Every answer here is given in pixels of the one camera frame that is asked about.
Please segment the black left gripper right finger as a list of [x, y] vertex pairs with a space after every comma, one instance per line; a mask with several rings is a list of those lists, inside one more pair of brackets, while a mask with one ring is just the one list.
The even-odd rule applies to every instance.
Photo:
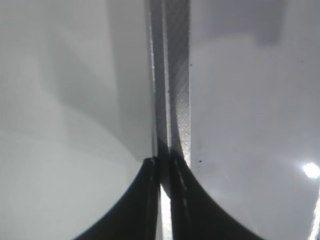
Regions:
[[169, 157], [170, 201], [175, 240], [260, 240], [225, 212], [202, 188], [184, 158]]

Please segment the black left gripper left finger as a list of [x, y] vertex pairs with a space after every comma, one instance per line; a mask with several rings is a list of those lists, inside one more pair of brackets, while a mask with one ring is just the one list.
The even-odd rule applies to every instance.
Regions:
[[159, 160], [143, 160], [120, 200], [77, 240], [154, 240], [160, 188]]

